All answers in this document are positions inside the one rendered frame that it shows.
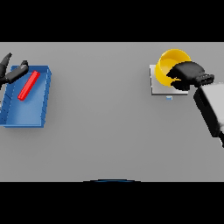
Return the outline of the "blue tray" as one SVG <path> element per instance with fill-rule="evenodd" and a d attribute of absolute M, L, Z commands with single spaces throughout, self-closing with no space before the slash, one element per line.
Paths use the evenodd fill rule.
<path fill-rule="evenodd" d="M 40 73 L 23 101 L 18 95 L 33 71 Z M 0 126 L 5 128 L 43 128 L 51 86 L 49 66 L 29 66 L 29 72 L 12 84 L 6 84 L 0 109 Z"/>

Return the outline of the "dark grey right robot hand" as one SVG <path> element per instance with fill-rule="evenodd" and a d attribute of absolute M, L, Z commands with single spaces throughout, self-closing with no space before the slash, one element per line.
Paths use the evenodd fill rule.
<path fill-rule="evenodd" d="M 199 88 L 214 82 L 213 74 L 207 74 L 201 65 L 192 61 L 176 64 L 166 76 L 172 78 L 171 85 L 181 91 L 189 91 L 191 85 Z"/>

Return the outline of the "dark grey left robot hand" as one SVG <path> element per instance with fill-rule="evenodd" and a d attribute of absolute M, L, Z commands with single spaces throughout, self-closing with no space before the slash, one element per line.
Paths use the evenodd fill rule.
<path fill-rule="evenodd" d="M 4 84 L 11 84 L 14 81 L 17 81 L 19 78 L 23 77 L 29 71 L 29 65 L 27 60 L 23 60 L 19 67 L 12 70 L 9 73 L 6 73 L 7 66 L 12 54 L 9 52 L 3 60 L 0 62 L 0 89 Z"/>

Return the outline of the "red beaker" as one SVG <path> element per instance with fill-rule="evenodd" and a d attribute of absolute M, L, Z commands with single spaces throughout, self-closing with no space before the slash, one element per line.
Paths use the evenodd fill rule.
<path fill-rule="evenodd" d="M 17 98 L 20 101 L 24 101 L 26 99 L 26 97 L 28 96 L 28 94 L 31 92 L 34 84 L 36 83 L 36 81 L 38 80 L 40 76 L 40 72 L 34 70 L 29 79 L 26 81 L 26 83 L 24 84 L 23 88 L 21 89 L 21 91 L 19 92 Z"/>

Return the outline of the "yellow bowl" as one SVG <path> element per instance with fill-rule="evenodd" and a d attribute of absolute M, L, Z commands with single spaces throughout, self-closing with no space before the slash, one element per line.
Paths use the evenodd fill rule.
<path fill-rule="evenodd" d="M 157 81 L 163 86 L 170 88 L 171 83 L 177 81 L 178 78 L 168 77 L 167 74 L 178 63 L 190 60 L 190 56 L 180 49 L 169 49 L 165 51 L 159 58 L 154 69 Z"/>

